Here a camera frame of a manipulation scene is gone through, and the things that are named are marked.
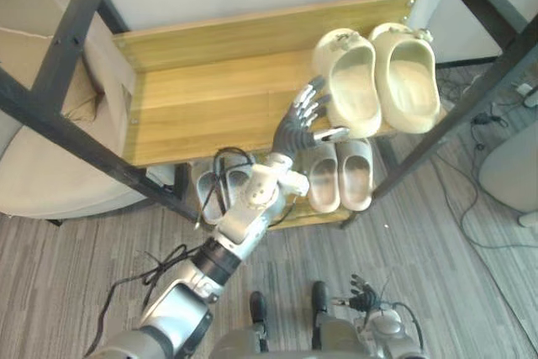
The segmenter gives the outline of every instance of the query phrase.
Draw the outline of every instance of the shoe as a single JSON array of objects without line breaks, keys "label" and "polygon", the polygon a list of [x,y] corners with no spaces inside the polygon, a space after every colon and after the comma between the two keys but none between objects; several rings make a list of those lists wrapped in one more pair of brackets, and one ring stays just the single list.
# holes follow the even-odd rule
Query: shoe
[{"label": "shoe", "polygon": [[312,286],[312,312],[314,317],[318,313],[327,313],[329,307],[329,288],[323,281],[316,281]]},{"label": "shoe", "polygon": [[372,203],[373,158],[368,140],[336,144],[340,201],[349,210],[362,211]]},{"label": "shoe", "polygon": [[309,179],[312,209],[327,214],[340,206],[335,145],[322,144],[301,153],[302,168]]},{"label": "shoe", "polygon": [[[250,163],[256,163],[256,159],[252,154],[248,154],[250,157]],[[221,159],[223,169],[232,169],[226,170],[224,175],[224,195],[226,199],[226,204],[228,209],[234,206],[235,201],[240,196],[243,188],[248,183],[252,174],[252,164],[248,164],[249,161],[244,157],[236,154],[226,154]]]},{"label": "shoe", "polygon": [[317,281],[312,286],[312,349],[321,349],[321,332],[317,323],[319,313],[327,313],[329,289],[325,282]]},{"label": "shoe", "polygon": [[[223,188],[221,183],[217,181],[217,176],[218,173],[213,172],[213,158],[200,159],[191,163],[191,180],[203,219],[209,224],[217,224],[228,208],[222,198]],[[211,196],[203,209],[209,193]]]},{"label": "shoe", "polygon": [[261,292],[252,292],[249,300],[251,308],[252,323],[266,323],[267,320],[267,302]]},{"label": "shoe", "polygon": [[262,325],[263,332],[260,335],[260,351],[268,352],[267,346],[267,302],[261,292],[252,292],[249,301],[251,307],[252,324]]},{"label": "shoe", "polygon": [[346,126],[350,138],[374,135],[381,107],[374,80],[376,51],[352,29],[334,29],[314,48],[313,69],[327,80],[327,116],[333,126]]},{"label": "shoe", "polygon": [[440,112],[430,32],[385,23],[368,38],[376,49],[376,88],[383,119],[403,132],[429,131]]}]

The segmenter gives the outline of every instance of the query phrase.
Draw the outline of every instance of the robotic arm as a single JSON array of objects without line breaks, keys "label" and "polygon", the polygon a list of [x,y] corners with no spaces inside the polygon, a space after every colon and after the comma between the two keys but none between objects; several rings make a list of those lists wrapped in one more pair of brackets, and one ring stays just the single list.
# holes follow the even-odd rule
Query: robotic arm
[{"label": "robotic arm", "polygon": [[252,167],[242,198],[226,212],[195,256],[182,261],[177,279],[142,315],[136,330],[125,331],[90,357],[165,359],[191,356],[208,330],[215,303],[228,279],[283,210],[288,194],[306,195],[308,179],[291,170],[298,151],[345,138],[347,128],[311,133],[327,97],[314,100],[324,86],[316,77],[297,95],[278,125],[266,164]]}]

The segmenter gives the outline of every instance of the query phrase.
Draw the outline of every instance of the wooden shelf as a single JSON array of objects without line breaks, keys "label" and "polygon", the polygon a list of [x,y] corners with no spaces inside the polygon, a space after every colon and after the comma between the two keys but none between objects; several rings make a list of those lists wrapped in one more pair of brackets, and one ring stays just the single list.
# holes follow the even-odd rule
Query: wooden shelf
[{"label": "wooden shelf", "polygon": [[[310,50],[139,74],[124,158],[135,166],[211,156],[234,145],[265,150],[298,89]],[[317,127],[329,127],[321,119]],[[379,135],[393,132],[384,124]]]},{"label": "wooden shelf", "polygon": [[269,230],[287,229],[290,227],[306,226],[310,224],[327,224],[341,222],[346,220],[351,215],[351,211],[343,207],[339,207],[336,211],[329,214],[321,214],[310,207],[309,201],[306,198],[298,198],[293,211],[283,220],[282,223],[271,227]]},{"label": "wooden shelf", "polygon": [[[116,36],[138,75],[124,159],[151,166],[228,145],[267,149],[297,91],[315,76],[319,38],[339,27],[367,35],[407,16],[410,1],[346,0]],[[390,132],[384,125],[379,134]]]}]

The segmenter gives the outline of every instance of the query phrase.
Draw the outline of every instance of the floor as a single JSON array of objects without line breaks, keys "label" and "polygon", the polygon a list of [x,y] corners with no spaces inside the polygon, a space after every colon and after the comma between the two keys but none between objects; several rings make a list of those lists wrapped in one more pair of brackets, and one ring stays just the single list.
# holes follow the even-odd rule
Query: floor
[{"label": "floor", "polygon": [[[441,92],[451,90],[452,97],[461,94],[473,76],[473,69],[455,72],[438,75]],[[501,108],[509,127],[479,129],[487,146],[479,160],[537,119],[536,110],[515,104],[519,100],[513,94],[505,99],[509,101],[503,104],[509,105],[495,108]],[[389,139],[385,159],[375,151],[377,182],[386,174],[385,165],[401,160],[418,139]],[[439,153],[469,172],[469,127],[462,126]],[[450,167],[437,158],[433,161],[460,213],[470,203],[471,188]],[[519,227],[516,218],[517,213],[482,195],[466,226],[484,243],[538,245],[538,230]],[[201,230],[194,231],[177,214],[156,205],[67,220],[60,228],[43,220],[0,215],[0,357],[81,357],[114,280],[151,267],[144,251],[164,256],[177,244],[195,246],[204,237]],[[378,289],[388,278],[386,298],[414,309],[431,357],[536,357],[538,250],[476,253],[446,207],[432,161],[361,214],[348,230],[316,225],[270,232],[214,306],[213,326],[196,357],[208,357],[220,336],[248,323],[247,299],[257,289],[269,303],[270,349],[307,349],[312,282],[323,279],[335,296],[349,296],[353,272]],[[170,271],[159,289],[173,278]],[[136,325],[143,292],[139,282],[119,288],[106,319],[105,338]],[[345,309],[336,313],[353,318]],[[414,334],[410,323],[409,331]]]}]

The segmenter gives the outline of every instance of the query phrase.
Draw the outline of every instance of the black cable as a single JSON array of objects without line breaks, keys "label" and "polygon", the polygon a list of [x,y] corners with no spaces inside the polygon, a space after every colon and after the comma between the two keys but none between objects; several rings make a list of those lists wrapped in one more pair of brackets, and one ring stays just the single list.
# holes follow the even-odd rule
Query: black cable
[{"label": "black cable", "polygon": [[416,316],[413,313],[413,310],[405,303],[402,302],[393,302],[391,303],[393,306],[393,309],[396,309],[398,306],[401,306],[409,312],[409,315],[411,316],[411,321],[413,321],[414,328],[417,330],[417,335],[419,336],[419,344],[420,344],[420,350],[424,352],[424,337],[422,336],[422,329],[420,328],[419,321],[417,320]]},{"label": "black cable", "polygon": [[127,282],[136,281],[138,279],[142,279],[142,283],[146,286],[150,286],[147,293],[144,297],[144,302],[142,303],[142,311],[146,308],[148,302],[150,301],[151,293],[153,292],[153,289],[155,288],[157,282],[161,278],[161,276],[168,271],[170,268],[175,266],[178,262],[186,260],[190,256],[192,256],[193,252],[195,252],[198,247],[195,247],[191,250],[187,250],[187,245],[180,244],[174,250],[171,251],[170,254],[166,256],[166,258],[163,261],[159,261],[156,259],[153,255],[151,255],[149,252],[146,252],[146,254],[151,257],[154,261],[157,261],[156,267],[150,269],[149,271],[142,272],[139,275],[134,275],[132,277],[124,277],[122,279],[119,279],[118,281],[114,282],[110,289],[108,290],[107,299],[105,300],[105,303],[103,305],[103,308],[99,312],[98,316],[98,328],[95,333],[95,337],[93,338],[92,344],[87,348],[86,353],[84,356],[90,356],[93,351],[97,348],[99,341],[101,340],[101,337],[103,336],[103,330],[104,330],[104,318],[108,312],[108,308],[110,307],[110,303],[112,302],[112,298],[114,296],[114,293],[116,291],[116,288]]},{"label": "black cable", "polygon": [[[236,164],[234,166],[227,167],[224,170],[222,170],[222,172],[220,174],[217,174],[217,172],[219,172],[219,168],[218,168],[219,158],[225,153],[234,153],[236,155],[241,155],[246,159],[246,162],[241,163],[241,164]],[[252,166],[253,164],[254,164],[254,161],[252,160],[251,156],[249,156],[248,153],[246,153],[244,150],[242,150],[239,147],[229,146],[229,147],[224,147],[222,149],[217,150],[217,152],[215,153],[215,155],[213,157],[214,183],[211,186],[211,188],[209,189],[208,196],[205,198],[205,200],[202,203],[202,207],[200,208],[200,212],[198,212],[198,217],[197,217],[197,220],[196,220],[197,223],[200,223],[200,219],[202,218],[203,211],[208,206],[209,200],[211,199],[211,196],[213,195],[213,192],[215,192],[215,190],[217,190],[217,186],[226,178],[226,173],[228,171],[230,171],[230,170],[234,170],[235,168],[243,167],[243,166]],[[219,205],[221,206],[221,210],[222,210],[222,205],[223,204],[224,203],[222,203],[222,201],[219,200]]]},{"label": "black cable", "polygon": [[489,275],[489,278],[492,280],[493,282],[493,285],[496,287],[497,291],[499,292],[501,298],[503,299],[504,301],[504,304],[506,304],[506,306],[509,308],[510,312],[512,313],[512,315],[514,316],[514,319],[515,321],[518,323],[518,325],[520,326],[520,329],[523,331],[523,333],[525,334],[525,337],[527,338],[527,341],[529,342],[530,346],[532,346],[535,354],[538,356],[538,350],[536,349],[536,346],[534,344],[534,341],[532,340],[532,338],[530,338],[530,335],[529,333],[527,332],[527,330],[525,329],[525,327],[523,326],[523,324],[521,323],[521,320],[520,318],[518,317],[517,313],[515,312],[514,310],[514,307],[512,307],[512,305],[510,304],[506,294],[503,292],[503,289],[500,287],[500,285],[498,284],[497,282],[497,279],[495,278],[495,276],[493,275],[491,269],[489,269],[489,266],[488,264],[485,262],[485,260],[483,259],[482,255],[478,252],[477,248],[475,247],[476,246],[479,246],[479,247],[482,247],[482,248],[485,248],[485,249],[489,249],[489,250],[497,250],[497,249],[501,249],[501,248],[519,248],[519,247],[526,247],[526,248],[538,248],[538,245],[520,245],[520,244],[513,244],[513,245],[483,245],[482,243],[478,243],[476,242],[473,238],[471,238],[467,232],[465,231],[465,228],[463,226],[464,222],[463,220],[465,219],[465,215],[471,210],[471,208],[476,204],[476,201],[478,200],[478,188],[476,187],[475,183],[473,182],[473,180],[471,178],[469,178],[469,176],[463,172],[462,170],[460,170],[459,168],[453,166],[451,163],[449,163],[447,160],[445,160],[443,157],[441,157],[438,153],[435,153],[437,155],[438,158],[440,158],[443,162],[445,162],[449,167],[451,167],[452,169],[454,169],[455,171],[459,172],[462,176],[464,176],[468,181],[469,183],[472,185],[472,188],[474,189],[475,191],[475,198],[473,199],[471,205],[469,205],[469,207],[465,210],[465,212],[463,213],[462,215],[462,218],[458,221],[457,220],[457,216],[456,216],[456,213],[454,212],[451,204],[450,204],[450,200],[448,198],[448,192],[446,190],[446,186],[445,184],[443,183],[443,180],[442,180],[442,177],[440,175],[440,171],[439,171],[439,167],[437,167],[437,165],[435,164],[435,162],[432,160],[432,164],[433,164],[433,167],[434,167],[434,170],[435,170],[435,174],[437,175],[437,178],[439,179],[439,182],[441,184],[441,187],[443,188],[443,193],[445,194],[445,201],[446,201],[446,205],[448,207],[448,209],[451,211],[451,215],[452,215],[452,218],[456,221],[456,223],[458,224],[458,227],[460,228],[461,232],[463,233],[465,239],[467,240],[467,242],[469,243],[470,247],[472,248],[472,250],[474,251],[475,255],[477,256],[478,260],[482,263],[484,269],[486,270],[486,272],[488,273]]},{"label": "black cable", "polygon": [[269,229],[270,227],[274,227],[274,226],[277,226],[279,225],[280,223],[282,223],[284,220],[286,220],[286,218],[289,216],[289,214],[295,209],[295,201],[297,200],[297,197],[295,197],[292,201],[292,205],[287,209],[286,213],[279,219],[277,220],[276,222],[274,223],[271,223],[267,226],[267,228]]},{"label": "black cable", "polygon": [[463,236],[466,238],[466,240],[469,243],[471,243],[473,245],[476,245],[478,247],[481,247],[481,248],[488,249],[488,250],[500,250],[500,249],[503,249],[503,248],[538,248],[538,245],[529,245],[529,244],[522,244],[522,243],[504,244],[504,245],[485,245],[485,244],[483,244],[483,243],[481,243],[479,241],[474,240],[467,233],[467,230],[465,228],[465,218],[467,217],[467,214],[475,207],[475,205],[478,202],[478,199],[479,199],[479,196],[480,196],[479,188],[477,187],[477,185],[473,181],[473,179],[470,178],[465,172],[463,172],[462,170],[460,170],[456,166],[453,166],[450,162],[448,162],[442,156],[440,156],[439,153],[436,152],[435,155],[441,161],[443,161],[445,164],[447,164],[452,170],[455,170],[461,176],[463,176],[472,187],[472,190],[473,190],[473,193],[474,193],[472,201],[469,204],[469,206],[463,211],[462,216],[460,218],[458,218],[455,209],[452,207],[452,203],[451,203],[450,197],[448,195],[448,190],[446,189],[446,185],[443,182],[442,175],[440,174],[439,167],[435,164],[435,161],[432,160],[432,164],[433,164],[433,167],[434,167],[434,170],[435,170],[435,174],[437,175],[437,177],[439,179],[439,182],[440,182],[440,185],[441,185],[441,188],[443,189],[443,194],[445,196],[446,206],[448,207],[449,211],[451,212],[451,216],[454,219],[454,221],[456,222],[456,224],[458,225],[458,227],[459,227],[460,231],[462,232]]},{"label": "black cable", "polygon": [[[219,157],[221,155],[223,155],[224,153],[235,153],[235,154],[241,155],[246,159],[246,162],[236,164],[236,165],[233,165],[233,166],[230,166],[230,167],[226,167],[224,170],[222,170],[222,172],[219,175],[217,175],[216,174],[218,172],[218,167],[217,167],[218,163],[217,163],[217,161],[218,161]],[[215,153],[214,158],[213,158],[213,173],[215,175],[214,184],[209,189],[208,196],[203,201],[203,204],[202,204],[202,207],[200,209],[200,212],[198,212],[198,218],[196,220],[197,223],[200,223],[200,219],[202,218],[202,213],[205,210],[205,208],[208,206],[209,199],[211,199],[211,195],[213,195],[213,192],[215,192],[215,189],[216,189],[217,185],[226,178],[226,173],[228,171],[230,171],[230,170],[234,170],[235,168],[243,167],[243,166],[252,166],[253,164],[254,164],[254,161],[252,160],[251,156],[249,156],[248,153],[246,153],[244,150],[240,149],[239,147],[235,147],[235,146],[225,147],[223,149],[218,150],[217,153]],[[288,217],[288,215],[295,209],[295,205],[296,205],[295,201],[296,200],[297,200],[297,198],[295,198],[293,200],[292,205],[289,207],[287,212],[279,220],[277,220],[276,222],[270,224],[269,226],[267,226],[267,228],[270,228],[270,227],[273,227],[273,226],[276,226],[276,225],[282,223]]]}]

